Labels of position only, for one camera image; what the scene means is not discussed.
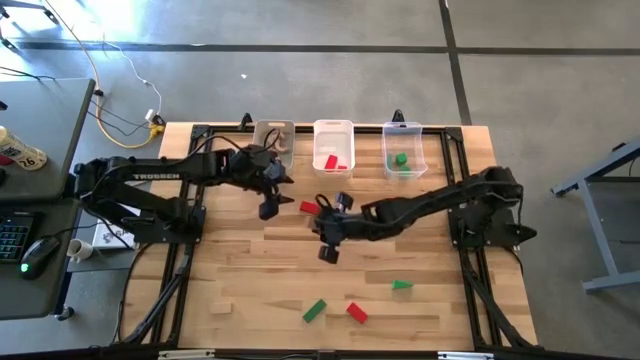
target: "white cup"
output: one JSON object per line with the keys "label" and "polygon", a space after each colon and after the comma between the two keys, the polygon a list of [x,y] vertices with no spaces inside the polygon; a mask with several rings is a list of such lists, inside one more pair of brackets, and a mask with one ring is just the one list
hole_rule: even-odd
{"label": "white cup", "polygon": [[67,256],[71,258],[71,261],[80,262],[93,253],[93,246],[79,239],[71,239],[69,242],[69,248],[67,249]]}

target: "green block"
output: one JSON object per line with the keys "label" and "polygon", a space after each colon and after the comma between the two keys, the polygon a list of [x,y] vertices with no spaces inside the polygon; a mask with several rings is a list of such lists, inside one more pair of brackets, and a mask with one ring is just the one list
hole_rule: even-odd
{"label": "green block", "polygon": [[387,169],[393,170],[393,155],[387,154],[387,163],[385,164]]}
{"label": "green block", "polygon": [[302,316],[302,318],[303,318],[303,319],[304,319],[304,321],[306,321],[306,322],[307,322],[307,324],[308,324],[308,323],[310,323],[310,322],[311,322],[311,320],[313,320],[316,316],[318,316],[318,314],[319,314],[322,310],[324,310],[324,308],[326,308],[326,307],[327,307],[327,303],[326,303],[326,302],[324,302],[324,300],[320,299],[320,300],[318,300],[318,301],[317,301],[317,302],[316,302],[316,303],[311,307],[311,309],[309,309],[309,310],[307,311],[307,313],[306,313],[306,314],[304,314],[304,315]]}
{"label": "green block", "polygon": [[393,280],[393,282],[391,283],[391,288],[393,290],[406,289],[406,288],[410,288],[412,286],[413,286],[412,283],[410,283],[408,281],[402,281],[402,280]]}
{"label": "green block", "polygon": [[396,155],[396,164],[402,166],[407,163],[407,154],[400,153]]}

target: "bottle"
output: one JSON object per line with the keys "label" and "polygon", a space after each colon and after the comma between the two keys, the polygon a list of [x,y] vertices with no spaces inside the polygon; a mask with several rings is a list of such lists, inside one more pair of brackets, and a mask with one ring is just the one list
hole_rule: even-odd
{"label": "bottle", "polygon": [[47,163],[47,154],[29,146],[0,126],[0,155],[11,158],[25,170],[38,170]]}

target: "keyboard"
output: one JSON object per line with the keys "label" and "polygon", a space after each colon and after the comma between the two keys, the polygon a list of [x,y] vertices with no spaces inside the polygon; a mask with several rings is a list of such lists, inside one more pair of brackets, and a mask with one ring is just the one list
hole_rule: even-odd
{"label": "keyboard", "polygon": [[14,211],[0,216],[0,264],[19,263],[31,245],[37,214]]}

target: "yellow cable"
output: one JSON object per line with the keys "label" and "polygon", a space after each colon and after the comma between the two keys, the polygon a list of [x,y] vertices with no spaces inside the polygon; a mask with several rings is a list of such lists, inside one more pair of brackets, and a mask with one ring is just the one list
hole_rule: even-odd
{"label": "yellow cable", "polygon": [[[49,5],[49,7],[51,8],[51,11],[54,12],[54,14],[62,22],[64,27],[66,27],[67,30],[69,30],[69,32],[71,33],[71,35],[73,35],[73,37],[76,39],[76,41],[78,42],[78,44],[82,48],[82,51],[84,51],[85,55],[87,55],[87,58],[89,59],[89,63],[91,63],[91,68],[93,69],[93,75],[96,78],[96,90],[100,90],[100,77],[98,76],[98,70],[96,69],[96,64],[93,62],[93,59],[91,58],[91,55],[89,55],[89,52],[84,47],[84,44],[82,43],[82,41],[80,41],[80,39],[76,36],[76,34],[73,32],[73,30],[71,30],[71,27],[69,27],[69,25],[67,25],[67,22],[64,21],[62,16],[60,16],[58,11],[56,11],[56,8],[54,8],[53,5],[51,5],[49,0],[44,0],[44,1],[47,3],[47,5]],[[97,97],[98,98],[96,99],[96,104],[97,104],[96,122],[98,123],[98,126],[100,127],[100,130],[102,130],[102,133],[104,134],[104,136],[106,136],[107,139],[111,140],[111,142],[113,142],[114,144],[116,144],[118,146],[121,146],[121,147],[123,147],[125,149],[138,149],[138,148],[141,148],[141,147],[147,145],[148,143],[151,142],[151,140],[153,140],[154,137],[156,137],[156,136],[158,136],[158,135],[160,135],[160,134],[162,134],[164,132],[164,126],[163,125],[153,126],[155,124],[152,124],[152,126],[149,129],[149,137],[143,143],[135,144],[135,145],[126,145],[126,144],[121,143],[120,141],[114,139],[107,132],[107,130],[104,128],[104,125],[102,125],[102,105],[100,103],[100,99],[102,98],[102,96],[97,96]]]}

